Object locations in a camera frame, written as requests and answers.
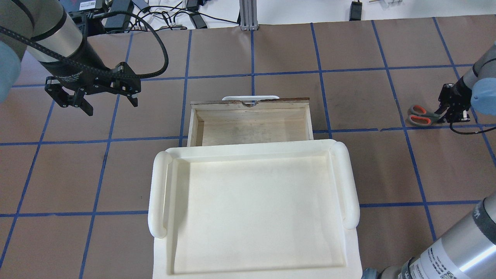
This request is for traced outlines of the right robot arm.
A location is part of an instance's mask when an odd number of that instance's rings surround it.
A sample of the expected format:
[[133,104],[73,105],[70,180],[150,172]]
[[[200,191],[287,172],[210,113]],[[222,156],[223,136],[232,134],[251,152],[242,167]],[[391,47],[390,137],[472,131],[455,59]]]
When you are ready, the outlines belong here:
[[441,278],[495,278],[495,145],[478,129],[385,129],[342,136],[356,171],[364,278],[402,278],[430,250]]

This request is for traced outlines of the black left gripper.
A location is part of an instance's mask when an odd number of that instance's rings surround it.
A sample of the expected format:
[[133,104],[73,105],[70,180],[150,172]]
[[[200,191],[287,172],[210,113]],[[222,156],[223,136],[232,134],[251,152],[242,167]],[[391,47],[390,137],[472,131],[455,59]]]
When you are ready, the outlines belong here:
[[133,107],[138,107],[138,93],[141,92],[141,81],[138,78],[108,77],[93,74],[87,69],[79,69],[63,62],[45,62],[44,67],[52,75],[45,82],[45,91],[62,108],[75,107],[86,115],[93,116],[93,107],[84,98],[70,96],[64,88],[80,92],[83,88],[87,94],[110,92],[122,94]]

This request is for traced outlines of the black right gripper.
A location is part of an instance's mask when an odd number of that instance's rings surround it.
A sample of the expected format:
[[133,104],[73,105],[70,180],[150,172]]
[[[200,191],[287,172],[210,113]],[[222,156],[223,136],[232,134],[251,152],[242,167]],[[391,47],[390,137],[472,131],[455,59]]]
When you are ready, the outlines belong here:
[[439,109],[435,121],[446,121],[448,123],[469,122],[470,116],[467,111],[471,108],[472,90],[466,85],[464,78],[460,78],[455,84],[444,84],[439,94]]

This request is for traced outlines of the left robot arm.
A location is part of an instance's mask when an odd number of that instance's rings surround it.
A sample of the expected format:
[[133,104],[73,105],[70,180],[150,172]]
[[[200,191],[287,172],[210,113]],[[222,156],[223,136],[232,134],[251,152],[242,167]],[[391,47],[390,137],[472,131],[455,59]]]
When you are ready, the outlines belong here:
[[86,32],[57,0],[1,1],[1,101],[19,78],[25,52],[50,73],[45,92],[60,107],[80,108],[92,116],[85,96],[103,92],[125,96],[138,106],[138,78],[104,75],[133,74],[130,66],[121,62],[114,69],[106,67]]

